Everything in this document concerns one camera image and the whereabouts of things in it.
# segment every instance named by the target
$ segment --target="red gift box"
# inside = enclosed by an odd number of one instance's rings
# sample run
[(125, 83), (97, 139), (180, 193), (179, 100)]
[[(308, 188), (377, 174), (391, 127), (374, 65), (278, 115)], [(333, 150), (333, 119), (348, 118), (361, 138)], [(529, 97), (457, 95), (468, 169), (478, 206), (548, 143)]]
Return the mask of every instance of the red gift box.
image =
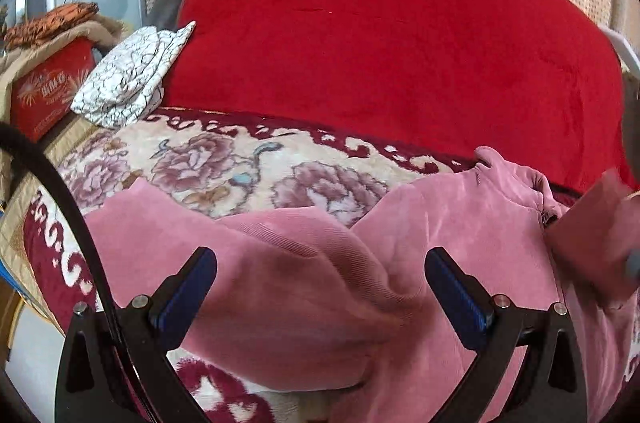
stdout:
[(76, 38), (14, 83), (11, 123), (36, 142), (70, 110), (78, 89), (95, 67), (93, 45)]

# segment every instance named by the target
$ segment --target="pink garment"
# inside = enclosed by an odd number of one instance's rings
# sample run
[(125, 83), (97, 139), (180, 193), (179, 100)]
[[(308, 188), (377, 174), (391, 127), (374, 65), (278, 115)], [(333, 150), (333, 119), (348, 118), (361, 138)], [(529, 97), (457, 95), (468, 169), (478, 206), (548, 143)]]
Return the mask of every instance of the pink garment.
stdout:
[[(542, 218), (565, 207), (542, 174), (493, 149), (476, 155), (471, 170), (394, 189), (351, 229), (316, 208), (212, 221), (140, 179), (86, 220), (120, 305), (151, 294), (196, 247), (213, 249), (218, 277), (183, 347), (271, 389), (361, 383), (334, 405), (333, 423), (429, 421), (469, 367), (474, 353), (424, 279), (426, 252), (444, 246), (490, 294), (542, 310), (567, 303), (597, 386), (589, 388), (596, 422), (622, 383), (605, 372), (619, 369), (623, 349), (610, 346), (620, 335), (628, 350), (632, 311), (604, 313), (570, 283), (563, 297)], [(518, 349), (484, 421), (499, 414), (523, 357)]]

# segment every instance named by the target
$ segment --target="floor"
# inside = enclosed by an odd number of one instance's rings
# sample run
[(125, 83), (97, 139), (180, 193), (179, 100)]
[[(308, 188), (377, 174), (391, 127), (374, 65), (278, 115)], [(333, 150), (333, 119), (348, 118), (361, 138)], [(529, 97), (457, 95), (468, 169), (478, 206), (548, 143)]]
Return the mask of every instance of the floor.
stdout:
[(56, 376), (63, 342), (51, 323), (28, 307), (22, 310), (5, 370), (41, 423), (54, 423)]

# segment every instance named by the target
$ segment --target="silver screw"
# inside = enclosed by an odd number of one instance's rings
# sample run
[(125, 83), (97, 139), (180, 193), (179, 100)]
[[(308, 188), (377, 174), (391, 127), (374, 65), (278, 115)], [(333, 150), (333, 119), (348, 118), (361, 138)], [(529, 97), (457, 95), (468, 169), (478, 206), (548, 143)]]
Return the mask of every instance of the silver screw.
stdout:
[(511, 305), (511, 299), (507, 295), (495, 295), (494, 304), (500, 309), (508, 308)]
[(86, 311), (87, 307), (89, 306), (86, 304), (86, 302), (78, 302), (78, 304), (74, 306), (74, 314), (78, 316), (81, 315)]
[(134, 297), (133, 300), (131, 301), (131, 305), (136, 309), (143, 308), (147, 304), (149, 304), (149, 297), (146, 295), (138, 295), (137, 297)]
[(566, 306), (564, 304), (562, 304), (562, 302), (556, 302), (554, 304), (554, 311), (556, 313), (558, 313), (561, 316), (564, 316), (565, 314), (567, 314), (569, 311), (567, 311)]

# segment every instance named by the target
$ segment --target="black cable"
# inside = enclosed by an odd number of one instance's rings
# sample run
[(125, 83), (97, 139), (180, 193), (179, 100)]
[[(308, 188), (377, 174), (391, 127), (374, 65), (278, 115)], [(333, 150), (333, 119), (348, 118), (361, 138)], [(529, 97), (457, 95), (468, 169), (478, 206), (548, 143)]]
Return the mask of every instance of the black cable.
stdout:
[(95, 288), (106, 316), (109, 333), (113, 340), (113, 346), (116, 348), (122, 368), (151, 421), (159, 421), (131, 362), (122, 328), (118, 321), (117, 307), (113, 301), (111, 288), (107, 282), (98, 250), (95, 247), (89, 228), (84, 222), (82, 213), (80, 213), (78, 205), (73, 195), (71, 195), (71, 191), (66, 187), (65, 181), (62, 180), (56, 168), (40, 151), (38, 146), (29, 141), (16, 128), (3, 122), (0, 122), (0, 149), (11, 154), (15, 160), (27, 168), (40, 181), (58, 205), (60, 212), (65, 216), (94, 279)]

